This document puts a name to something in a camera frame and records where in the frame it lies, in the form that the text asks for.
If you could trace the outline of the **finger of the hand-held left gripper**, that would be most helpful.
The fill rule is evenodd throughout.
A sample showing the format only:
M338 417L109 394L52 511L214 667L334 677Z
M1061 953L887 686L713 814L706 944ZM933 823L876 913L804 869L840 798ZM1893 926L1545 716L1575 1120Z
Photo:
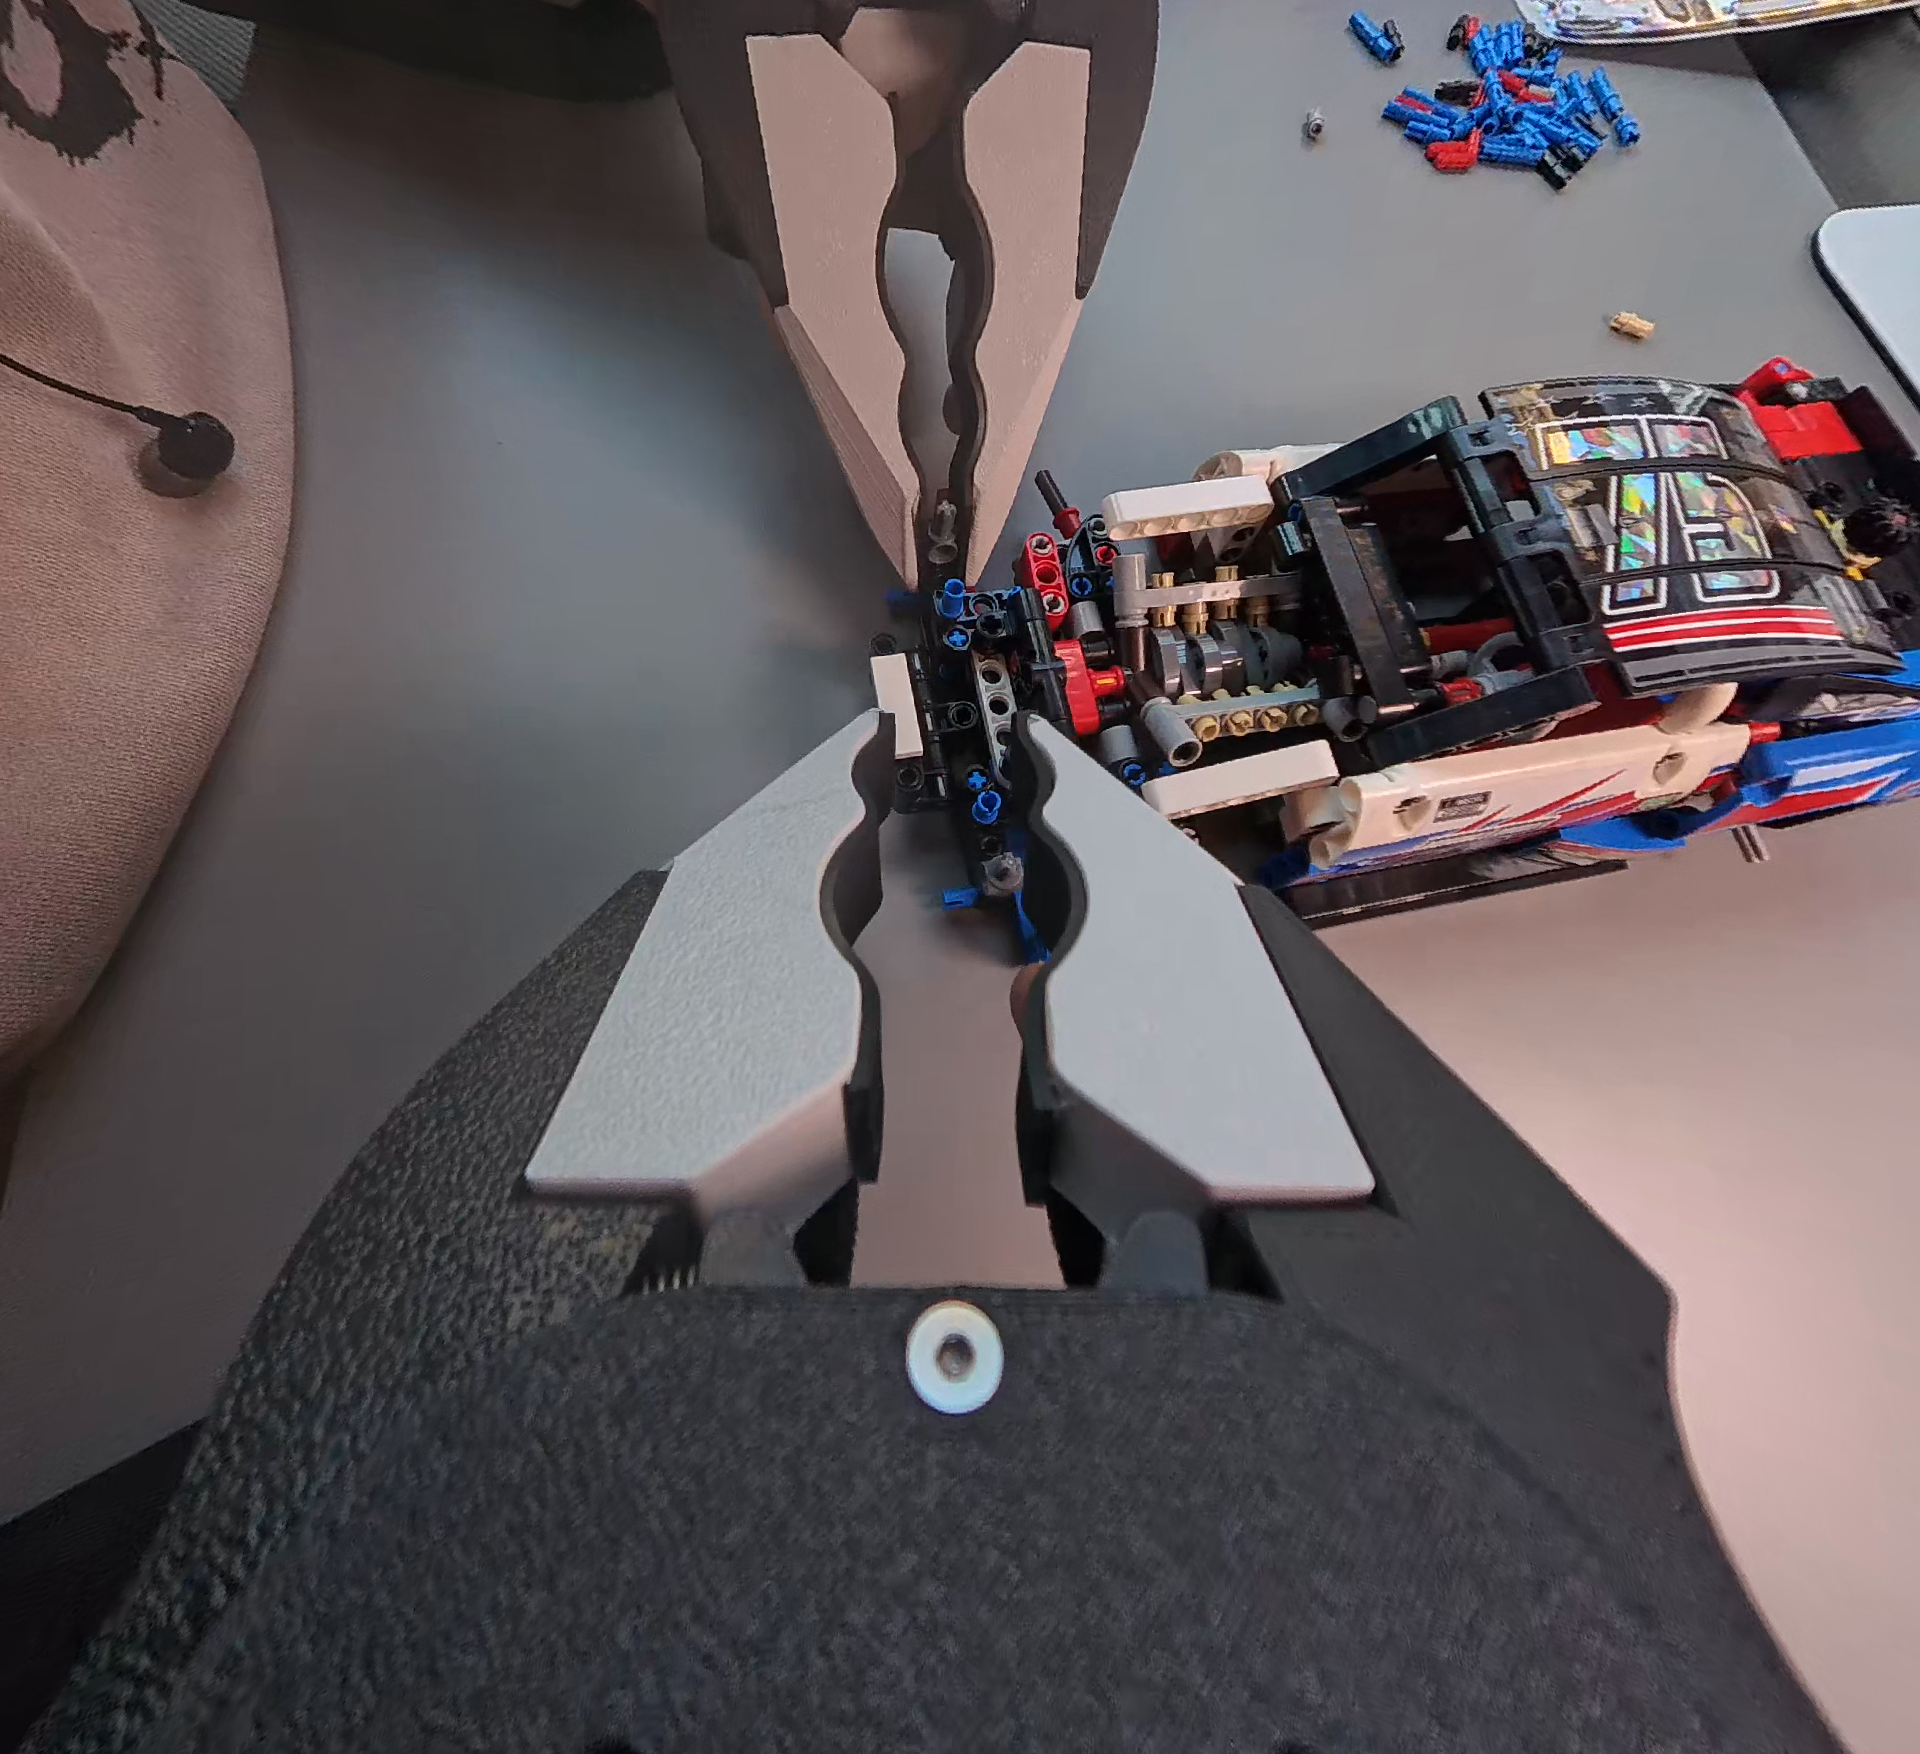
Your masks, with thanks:
M1025 41L959 125L963 255L949 287L944 415L971 581L1013 513L1082 314L1089 70L1084 46Z
M921 474L899 422L906 359L882 285L899 184L887 99L828 39L750 36L746 61L780 250L780 340L851 495L906 583L920 576Z

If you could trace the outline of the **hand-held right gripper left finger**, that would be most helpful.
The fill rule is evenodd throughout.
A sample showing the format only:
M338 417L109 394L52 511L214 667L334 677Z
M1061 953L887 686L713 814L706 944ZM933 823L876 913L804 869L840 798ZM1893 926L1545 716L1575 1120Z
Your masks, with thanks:
M863 711L677 854L525 1169L529 1193L668 1211L848 1282L877 1179L879 910L895 719Z

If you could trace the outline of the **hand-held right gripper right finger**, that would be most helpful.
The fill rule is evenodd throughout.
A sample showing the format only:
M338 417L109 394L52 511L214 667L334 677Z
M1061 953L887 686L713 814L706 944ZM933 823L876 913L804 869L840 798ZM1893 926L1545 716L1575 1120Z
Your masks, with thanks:
M1040 716L1013 768L1020 1191L1065 1282L1096 1286L1151 1216L1208 1272L1235 1214L1367 1205L1376 1168L1237 878Z

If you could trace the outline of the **toy brick race car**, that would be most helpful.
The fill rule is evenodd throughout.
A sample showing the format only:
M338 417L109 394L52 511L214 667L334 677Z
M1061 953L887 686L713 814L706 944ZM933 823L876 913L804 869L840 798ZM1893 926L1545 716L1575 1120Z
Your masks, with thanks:
M1916 800L1916 448L1871 390L1771 357L1478 404L1088 511L1038 469L1056 686L928 688L895 594L872 676L895 806L956 828L947 906L1026 944L1025 714L1312 926Z

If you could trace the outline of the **grey desk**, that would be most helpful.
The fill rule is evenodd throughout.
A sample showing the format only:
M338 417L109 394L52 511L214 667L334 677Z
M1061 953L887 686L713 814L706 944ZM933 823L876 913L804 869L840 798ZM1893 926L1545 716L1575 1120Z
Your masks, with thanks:
M1811 265L1830 190L1729 41L1646 143L1452 185L1389 77L1506 0L1162 0L1153 112L1038 440L1063 486L1426 398L1773 352L1900 386ZM1322 108L1327 136L1305 145ZM208 1408L421 1073L635 871L867 704L894 570L668 99L578 107L260 36L243 122L301 380L248 698L34 1080L5 1205L5 1516ZM1332 949L1679 1295L1693 1456L1855 1751L1916 1744L1916 806L1346 926Z

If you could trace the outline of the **pile of blue red pins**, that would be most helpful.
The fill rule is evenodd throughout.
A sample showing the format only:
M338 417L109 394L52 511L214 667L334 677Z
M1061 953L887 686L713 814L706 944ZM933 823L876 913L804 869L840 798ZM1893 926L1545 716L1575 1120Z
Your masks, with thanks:
M1561 196L1603 152L1642 143L1642 124L1609 73L1569 64L1528 23L1462 13L1446 52L1458 61L1456 77L1400 86L1379 107L1379 122L1438 175L1525 173Z

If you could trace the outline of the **black clip microphone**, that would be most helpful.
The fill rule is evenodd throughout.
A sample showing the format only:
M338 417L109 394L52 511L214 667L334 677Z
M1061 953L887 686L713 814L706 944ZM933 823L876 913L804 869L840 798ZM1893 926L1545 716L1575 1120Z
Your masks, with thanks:
M146 410L140 417L151 428L151 438L140 454L137 478L151 494L196 499L228 474L236 444L221 417L159 410Z

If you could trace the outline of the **person's beige sweatshirt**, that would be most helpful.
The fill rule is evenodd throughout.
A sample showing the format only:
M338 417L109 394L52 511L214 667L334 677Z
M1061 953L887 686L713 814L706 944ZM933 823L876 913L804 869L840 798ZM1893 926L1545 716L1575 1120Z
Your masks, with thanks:
M5 1086L72 1020L253 673L286 550L294 375L253 141L127 0L3 0ZM146 410L228 424L151 494Z

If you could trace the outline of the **white book stand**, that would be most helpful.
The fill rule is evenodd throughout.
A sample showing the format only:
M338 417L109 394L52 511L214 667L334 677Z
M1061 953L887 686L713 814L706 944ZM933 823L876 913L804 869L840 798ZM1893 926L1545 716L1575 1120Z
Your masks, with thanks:
M1919 404L1919 204L1832 212L1811 258L1835 299Z

